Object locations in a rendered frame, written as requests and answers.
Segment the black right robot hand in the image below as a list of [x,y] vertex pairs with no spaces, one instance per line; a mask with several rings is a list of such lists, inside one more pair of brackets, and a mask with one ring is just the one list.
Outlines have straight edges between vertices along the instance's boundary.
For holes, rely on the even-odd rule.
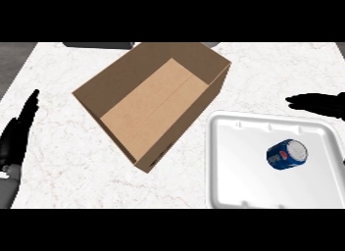
[[320,93],[297,94],[285,98],[288,107],[320,116],[340,119],[345,122],[345,92],[337,95]]

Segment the blue soda can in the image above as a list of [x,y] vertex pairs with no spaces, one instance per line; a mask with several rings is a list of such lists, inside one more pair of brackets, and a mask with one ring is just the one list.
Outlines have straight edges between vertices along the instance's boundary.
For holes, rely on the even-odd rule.
[[266,162],[275,170],[303,165],[307,157],[307,148],[295,139],[285,139],[266,150]]

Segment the white plastic tray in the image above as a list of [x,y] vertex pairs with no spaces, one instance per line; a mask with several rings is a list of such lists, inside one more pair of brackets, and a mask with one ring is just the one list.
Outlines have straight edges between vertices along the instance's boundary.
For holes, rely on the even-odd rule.
[[215,112],[205,156],[210,207],[345,209],[343,149],[323,121]]

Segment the dark grey flat appliance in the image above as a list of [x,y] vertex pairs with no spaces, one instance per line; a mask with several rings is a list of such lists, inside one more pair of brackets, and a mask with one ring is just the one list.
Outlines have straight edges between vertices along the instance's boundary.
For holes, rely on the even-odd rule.
[[99,49],[122,49],[133,48],[134,42],[62,42],[66,47],[74,48],[99,48]]

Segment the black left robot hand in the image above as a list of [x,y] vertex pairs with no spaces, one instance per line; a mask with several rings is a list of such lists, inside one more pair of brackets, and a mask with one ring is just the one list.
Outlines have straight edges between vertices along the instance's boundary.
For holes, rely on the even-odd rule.
[[20,114],[13,118],[3,129],[0,135],[0,172],[11,164],[20,165],[25,158],[29,129],[34,122],[34,113],[37,111],[35,89],[22,108]]

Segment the brown cardboard box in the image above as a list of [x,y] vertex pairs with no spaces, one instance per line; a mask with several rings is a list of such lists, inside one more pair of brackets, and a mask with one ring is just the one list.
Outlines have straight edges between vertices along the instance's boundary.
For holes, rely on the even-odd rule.
[[211,103],[229,67],[199,42],[143,42],[72,92],[139,170],[153,168]]

